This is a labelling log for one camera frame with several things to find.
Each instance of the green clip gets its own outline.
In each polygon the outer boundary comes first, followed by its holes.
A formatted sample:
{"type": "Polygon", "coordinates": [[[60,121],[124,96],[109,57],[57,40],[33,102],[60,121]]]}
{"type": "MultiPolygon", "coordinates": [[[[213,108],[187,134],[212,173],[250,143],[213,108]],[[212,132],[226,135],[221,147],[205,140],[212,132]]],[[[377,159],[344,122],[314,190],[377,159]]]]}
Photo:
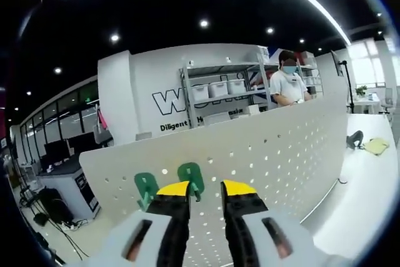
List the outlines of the green clip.
{"type": "Polygon", "coordinates": [[[156,178],[151,173],[145,172],[135,175],[134,180],[138,188],[137,190],[142,197],[137,203],[142,211],[146,211],[159,190],[156,178]]]}
{"type": "Polygon", "coordinates": [[[204,182],[199,165],[196,163],[186,163],[181,165],[177,171],[180,181],[190,182],[190,195],[196,197],[197,203],[200,202],[201,193],[204,192],[204,182]]]}

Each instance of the white pegboard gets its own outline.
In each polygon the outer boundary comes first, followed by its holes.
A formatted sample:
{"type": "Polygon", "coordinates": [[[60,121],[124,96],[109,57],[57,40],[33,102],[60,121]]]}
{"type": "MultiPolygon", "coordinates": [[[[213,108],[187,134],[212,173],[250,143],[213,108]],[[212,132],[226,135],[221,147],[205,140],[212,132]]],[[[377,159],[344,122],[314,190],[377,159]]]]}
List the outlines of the white pegboard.
{"type": "Polygon", "coordinates": [[[204,128],[83,153],[80,163],[104,212],[118,223],[139,209],[134,175],[152,173],[159,187],[197,163],[205,190],[191,202],[184,266],[231,262],[220,182],[255,187],[270,208],[302,220],[339,177],[346,141],[346,95],[336,93],[204,128]]]}

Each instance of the white t-shirt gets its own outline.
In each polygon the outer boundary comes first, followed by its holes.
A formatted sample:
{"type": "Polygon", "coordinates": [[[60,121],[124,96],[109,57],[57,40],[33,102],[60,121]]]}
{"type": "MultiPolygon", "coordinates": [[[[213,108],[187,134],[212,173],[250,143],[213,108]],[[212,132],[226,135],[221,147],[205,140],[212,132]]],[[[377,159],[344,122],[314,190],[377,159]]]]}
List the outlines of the white t-shirt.
{"type": "Polygon", "coordinates": [[[276,71],[272,76],[269,85],[271,95],[279,94],[285,96],[291,102],[304,99],[304,92],[307,91],[300,75],[297,73],[286,74],[283,71],[276,71]]]}

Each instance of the potted plant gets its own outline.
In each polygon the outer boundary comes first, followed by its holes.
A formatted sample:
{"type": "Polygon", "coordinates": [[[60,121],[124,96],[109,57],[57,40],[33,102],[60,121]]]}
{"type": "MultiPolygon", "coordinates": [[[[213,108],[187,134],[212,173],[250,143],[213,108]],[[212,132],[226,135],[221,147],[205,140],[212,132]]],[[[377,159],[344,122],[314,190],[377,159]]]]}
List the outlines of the potted plant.
{"type": "Polygon", "coordinates": [[[356,94],[358,97],[362,98],[365,96],[366,91],[367,91],[367,86],[361,86],[356,89],[356,94]]]}

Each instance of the yellow cloth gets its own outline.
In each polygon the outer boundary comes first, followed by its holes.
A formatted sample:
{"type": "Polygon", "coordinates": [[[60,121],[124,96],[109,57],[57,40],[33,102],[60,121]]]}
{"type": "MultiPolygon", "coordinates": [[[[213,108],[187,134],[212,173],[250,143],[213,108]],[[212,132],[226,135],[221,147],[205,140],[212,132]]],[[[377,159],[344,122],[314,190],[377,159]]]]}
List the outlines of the yellow cloth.
{"type": "Polygon", "coordinates": [[[369,153],[379,156],[385,151],[386,148],[389,147],[389,142],[383,140],[382,138],[374,138],[369,140],[369,142],[364,143],[363,146],[364,149],[369,153]]]}

